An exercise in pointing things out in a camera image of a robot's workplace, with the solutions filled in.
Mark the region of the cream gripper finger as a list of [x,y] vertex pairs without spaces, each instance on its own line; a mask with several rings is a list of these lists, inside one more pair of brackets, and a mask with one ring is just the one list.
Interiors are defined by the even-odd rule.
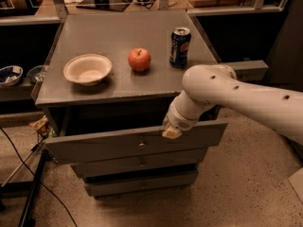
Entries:
[[162,132],[162,136],[168,139],[176,139],[182,135],[182,132],[168,123]]

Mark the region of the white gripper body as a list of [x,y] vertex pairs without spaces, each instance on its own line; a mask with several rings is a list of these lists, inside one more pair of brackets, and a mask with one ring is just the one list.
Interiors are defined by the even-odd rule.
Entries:
[[197,124],[199,117],[200,112],[197,107],[186,105],[185,108],[180,108],[175,103],[171,103],[163,125],[174,127],[179,131],[189,131]]

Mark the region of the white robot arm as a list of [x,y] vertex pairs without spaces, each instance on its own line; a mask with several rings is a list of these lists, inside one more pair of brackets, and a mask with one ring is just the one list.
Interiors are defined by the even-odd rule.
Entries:
[[164,119],[164,137],[180,137],[204,112],[220,105],[303,144],[301,92],[241,82],[227,65],[192,66],[184,73],[182,86]]

